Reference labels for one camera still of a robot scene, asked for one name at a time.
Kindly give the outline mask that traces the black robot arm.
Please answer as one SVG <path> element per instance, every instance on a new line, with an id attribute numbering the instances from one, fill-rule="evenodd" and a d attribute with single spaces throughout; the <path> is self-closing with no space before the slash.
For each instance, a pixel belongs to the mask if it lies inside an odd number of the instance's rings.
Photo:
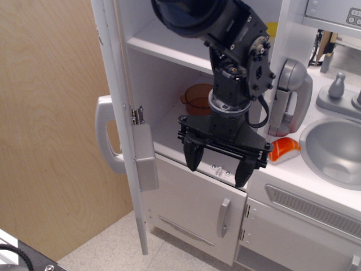
<path id="1" fill-rule="evenodd" d="M 249 108 L 273 87 L 267 26 L 242 1 L 153 1 L 158 19 L 174 33 L 198 38 L 209 48 L 214 73 L 208 96 L 208 116 L 180 116 L 178 133 L 186 164 L 199 166 L 204 150 L 236 158 L 236 187 L 243 187 L 253 171 L 267 165 L 273 146 L 256 129 L 266 122 L 251 123 Z"/>

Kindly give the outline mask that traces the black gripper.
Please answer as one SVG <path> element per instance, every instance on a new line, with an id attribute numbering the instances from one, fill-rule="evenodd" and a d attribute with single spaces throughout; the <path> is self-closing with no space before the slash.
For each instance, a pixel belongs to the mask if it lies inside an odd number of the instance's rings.
<path id="1" fill-rule="evenodd" d="M 187 167 L 195 171 L 206 148 L 238 159 L 235 187 L 244 187 L 254 169 L 266 167 L 268 154 L 274 148 L 248 125 L 244 115 L 181 115 L 178 122 Z"/>

